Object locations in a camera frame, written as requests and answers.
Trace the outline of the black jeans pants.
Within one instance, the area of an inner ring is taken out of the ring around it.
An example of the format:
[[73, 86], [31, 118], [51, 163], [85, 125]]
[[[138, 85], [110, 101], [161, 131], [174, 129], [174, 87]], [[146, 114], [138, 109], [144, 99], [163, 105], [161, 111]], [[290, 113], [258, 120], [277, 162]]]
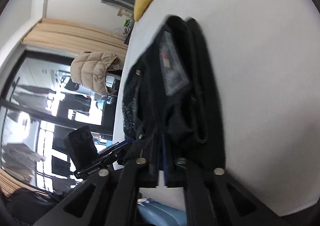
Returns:
[[171, 15], [127, 76], [122, 102], [125, 160], [152, 135], [169, 136], [178, 158], [212, 172], [225, 166], [220, 97], [198, 22]]

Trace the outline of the light blue plastic bin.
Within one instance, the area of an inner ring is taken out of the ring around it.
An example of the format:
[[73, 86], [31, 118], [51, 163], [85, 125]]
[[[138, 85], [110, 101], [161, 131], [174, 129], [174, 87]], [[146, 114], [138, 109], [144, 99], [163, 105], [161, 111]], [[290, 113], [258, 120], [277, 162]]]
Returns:
[[162, 226], [187, 226], [186, 212], [159, 203], [150, 198], [141, 198], [137, 209], [143, 222]]

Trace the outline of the beige puffer jacket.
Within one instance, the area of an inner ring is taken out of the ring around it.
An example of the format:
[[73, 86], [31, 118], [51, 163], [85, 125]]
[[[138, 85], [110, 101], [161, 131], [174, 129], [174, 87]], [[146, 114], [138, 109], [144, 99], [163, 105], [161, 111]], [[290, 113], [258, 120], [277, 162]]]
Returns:
[[122, 61], [114, 53], [83, 52], [71, 63], [71, 79], [99, 95], [112, 95], [116, 90], [106, 86], [107, 73], [122, 69]]

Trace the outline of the beige curtain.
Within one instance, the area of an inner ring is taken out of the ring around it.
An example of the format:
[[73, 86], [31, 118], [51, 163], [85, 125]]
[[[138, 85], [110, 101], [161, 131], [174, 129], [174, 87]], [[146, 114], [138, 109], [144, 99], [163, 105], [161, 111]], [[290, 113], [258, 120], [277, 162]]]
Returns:
[[103, 28], [65, 20], [44, 18], [22, 39], [26, 46], [42, 47], [72, 54], [110, 52], [124, 60], [127, 45], [123, 38]]

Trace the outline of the black window frame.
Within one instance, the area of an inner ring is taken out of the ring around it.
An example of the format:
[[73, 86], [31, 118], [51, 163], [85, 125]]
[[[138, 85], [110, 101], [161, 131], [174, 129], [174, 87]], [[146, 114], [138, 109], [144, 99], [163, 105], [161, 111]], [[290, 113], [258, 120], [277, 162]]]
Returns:
[[79, 180], [63, 139], [88, 126], [97, 151], [112, 143], [117, 94], [101, 96], [74, 83], [72, 59], [23, 50], [1, 76], [1, 171], [21, 187], [45, 192]]

